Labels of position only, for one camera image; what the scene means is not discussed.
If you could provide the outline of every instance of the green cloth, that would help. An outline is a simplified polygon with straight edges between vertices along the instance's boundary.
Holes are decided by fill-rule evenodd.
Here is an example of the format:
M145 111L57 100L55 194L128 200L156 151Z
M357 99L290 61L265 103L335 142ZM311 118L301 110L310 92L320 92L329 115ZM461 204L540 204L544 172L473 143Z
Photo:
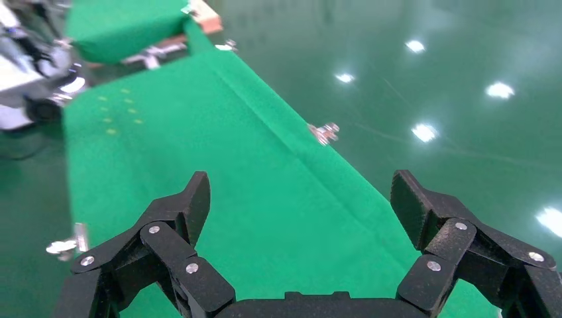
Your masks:
M117 63L182 32L185 0L75 0L66 34L84 60Z
M97 87L65 115L72 211L93 245L204 170L211 211L196 249L238 300L285 291L394 297L420 255L389 202L232 52ZM494 315L460 282L442 317ZM178 314L150 286L123 317Z

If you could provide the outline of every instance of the metal clamp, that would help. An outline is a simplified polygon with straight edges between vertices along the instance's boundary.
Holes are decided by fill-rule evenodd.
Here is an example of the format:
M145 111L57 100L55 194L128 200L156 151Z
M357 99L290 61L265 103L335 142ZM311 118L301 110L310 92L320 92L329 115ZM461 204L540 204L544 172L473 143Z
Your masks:
M83 223L74 223L73 237L54 241L46 248L47 253L58 255L58 259L64 262L72 259L76 250L81 253L89 250L86 225Z
M329 144L330 140L338 140L335 133L339 131L339 127L335 123L327 123L322 127L315 127L314 125L308 124L308 129L323 146Z
M221 51L238 51L236 48L236 42L231 39L227 40L224 44L217 44L215 47Z

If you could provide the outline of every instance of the green fabric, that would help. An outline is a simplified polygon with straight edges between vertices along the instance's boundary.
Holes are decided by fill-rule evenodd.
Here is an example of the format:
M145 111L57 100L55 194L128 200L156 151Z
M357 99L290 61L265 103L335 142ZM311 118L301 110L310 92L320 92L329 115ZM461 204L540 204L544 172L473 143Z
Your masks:
M232 52L97 87L65 115L72 211L94 245L205 170L211 212L196 249L238 300L394 297L419 256L387 200ZM442 317L494 315L461 282ZM123 317L178 314L150 286Z
M182 32L185 0L75 0L66 23L84 60L117 63Z

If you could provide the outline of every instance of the green floor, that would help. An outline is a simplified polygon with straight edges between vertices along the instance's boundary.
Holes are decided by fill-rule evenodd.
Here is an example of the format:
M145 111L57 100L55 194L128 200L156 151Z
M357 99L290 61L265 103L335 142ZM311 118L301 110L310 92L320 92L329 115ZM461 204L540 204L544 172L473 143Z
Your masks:
M539 221L562 211L562 3L211 3L240 57L306 121L336 122L334 147L381 193L388 195L395 169L410 169L425 186L456 195L484 222L562 263L562 238ZM415 40L425 50L406 46L416 48ZM353 79L336 78L343 74ZM513 95L487 95L498 82ZM435 138L422 142L412 132L418 125L432 126L425 137ZM66 273L67 264L44 251L70 233L60 128L2 138L0 152L41 144L31 159L0 160L0 210L14 242L3 251L10 286L21 282L4 299L27 299L6 317L47 317ZM556 222L544 223L556 231Z

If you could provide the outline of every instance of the table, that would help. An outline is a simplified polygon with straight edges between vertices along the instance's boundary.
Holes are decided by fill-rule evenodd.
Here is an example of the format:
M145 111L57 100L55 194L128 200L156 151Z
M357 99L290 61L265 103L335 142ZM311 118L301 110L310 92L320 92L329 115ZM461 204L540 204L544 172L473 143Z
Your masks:
M99 86L65 116L74 221L97 245L209 174L197 244L237 299L285 291L394 297L418 257L388 201L232 52L203 50ZM177 317L155 286L123 317ZM459 282L441 317L494 317Z
M182 32L185 0L76 0L67 37L84 60L117 63Z

